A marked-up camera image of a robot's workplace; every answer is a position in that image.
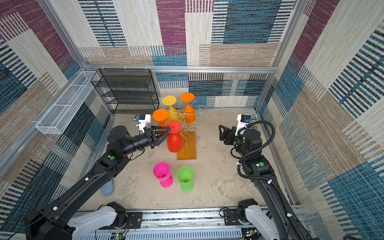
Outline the red plastic wine glass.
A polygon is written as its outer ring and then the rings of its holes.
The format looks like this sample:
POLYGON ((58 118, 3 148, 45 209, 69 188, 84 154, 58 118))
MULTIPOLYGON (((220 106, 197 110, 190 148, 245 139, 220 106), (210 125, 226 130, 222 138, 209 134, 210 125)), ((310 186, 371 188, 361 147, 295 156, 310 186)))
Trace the red plastic wine glass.
POLYGON ((167 138, 168 150, 172 153, 178 153, 183 149, 183 139, 179 135, 182 125, 178 121, 170 121, 166 123, 170 127, 170 135, 167 138))

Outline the pink plastic wine glass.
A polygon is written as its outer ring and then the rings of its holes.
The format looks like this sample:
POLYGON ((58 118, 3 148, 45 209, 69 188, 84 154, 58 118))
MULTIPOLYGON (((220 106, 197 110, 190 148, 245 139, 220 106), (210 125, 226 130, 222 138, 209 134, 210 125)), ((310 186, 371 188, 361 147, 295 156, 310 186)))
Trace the pink plastic wine glass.
POLYGON ((166 162, 160 162, 153 168, 154 176, 160 181, 160 185, 163 188, 169 188, 172 186, 174 179, 171 176, 170 165, 166 162))

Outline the green plastic wine glass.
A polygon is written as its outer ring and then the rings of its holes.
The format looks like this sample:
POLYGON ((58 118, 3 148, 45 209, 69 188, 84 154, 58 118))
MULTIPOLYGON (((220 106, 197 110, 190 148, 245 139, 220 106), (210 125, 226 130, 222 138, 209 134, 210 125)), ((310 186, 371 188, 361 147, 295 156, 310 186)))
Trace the green plastic wine glass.
POLYGON ((194 171, 192 168, 188 166, 179 168, 177 179, 183 192, 189 193, 194 189, 194 171))

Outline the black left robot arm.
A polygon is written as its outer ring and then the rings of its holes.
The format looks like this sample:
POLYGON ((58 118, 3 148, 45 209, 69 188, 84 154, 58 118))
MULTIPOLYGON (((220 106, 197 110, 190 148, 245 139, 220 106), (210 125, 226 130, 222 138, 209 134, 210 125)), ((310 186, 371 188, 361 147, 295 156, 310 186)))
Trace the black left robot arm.
POLYGON ((40 211, 31 210, 24 218, 28 240, 72 239, 75 228, 69 221, 76 211, 103 185, 116 177, 132 160, 130 154, 146 147, 159 146, 169 135, 170 127, 151 126, 132 137, 124 126, 114 127, 107 137, 106 152, 92 169, 58 199, 40 211))

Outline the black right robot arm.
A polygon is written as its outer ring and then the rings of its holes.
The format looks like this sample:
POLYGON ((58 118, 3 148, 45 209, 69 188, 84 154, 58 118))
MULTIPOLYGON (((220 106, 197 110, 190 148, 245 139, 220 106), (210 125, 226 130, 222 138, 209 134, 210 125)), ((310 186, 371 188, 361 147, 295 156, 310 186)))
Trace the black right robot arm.
POLYGON ((266 240, 311 240, 313 237, 310 232, 300 222, 283 194, 272 165, 262 155, 262 150, 276 134, 273 124, 268 121, 263 123, 272 130, 265 143, 260 132, 253 128, 256 122, 240 129, 219 126, 220 141, 232 145, 241 155, 237 162, 238 175, 255 185, 271 214, 268 217, 254 199, 246 199, 238 203, 239 222, 252 224, 266 240))

